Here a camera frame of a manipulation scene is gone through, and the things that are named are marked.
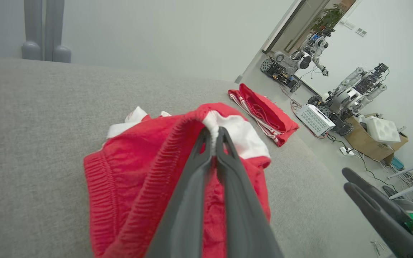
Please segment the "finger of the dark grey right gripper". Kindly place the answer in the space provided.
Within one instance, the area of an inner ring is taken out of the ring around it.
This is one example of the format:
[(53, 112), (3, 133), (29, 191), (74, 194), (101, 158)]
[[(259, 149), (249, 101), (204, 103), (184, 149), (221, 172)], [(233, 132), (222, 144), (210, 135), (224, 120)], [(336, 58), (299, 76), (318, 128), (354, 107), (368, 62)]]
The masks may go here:
[(404, 223), (410, 220), (398, 207), (372, 207), (354, 202), (397, 258), (413, 258), (413, 235)]
[(395, 201), (392, 201), (351, 168), (343, 168), (342, 175), (347, 179), (343, 189), (354, 202), (361, 202), (363, 205), (369, 204), (372, 207), (398, 207)]

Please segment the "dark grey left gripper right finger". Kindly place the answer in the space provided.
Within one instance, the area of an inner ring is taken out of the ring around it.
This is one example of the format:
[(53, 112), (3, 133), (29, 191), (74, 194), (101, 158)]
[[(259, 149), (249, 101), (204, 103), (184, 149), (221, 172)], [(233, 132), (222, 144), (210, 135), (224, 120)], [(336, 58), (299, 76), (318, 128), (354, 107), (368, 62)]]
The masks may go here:
[(227, 257), (282, 258), (257, 193), (224, 127), (218, 131), (216, 154), (225, 194)]

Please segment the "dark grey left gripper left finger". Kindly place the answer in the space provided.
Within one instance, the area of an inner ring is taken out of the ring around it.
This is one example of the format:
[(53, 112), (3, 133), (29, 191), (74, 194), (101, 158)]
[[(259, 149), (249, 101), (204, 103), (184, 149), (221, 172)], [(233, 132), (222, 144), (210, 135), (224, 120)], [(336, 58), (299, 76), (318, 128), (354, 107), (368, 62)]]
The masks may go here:
[(147, 258), (201, 258), (212, 139), (203, 128), (147, 249)]

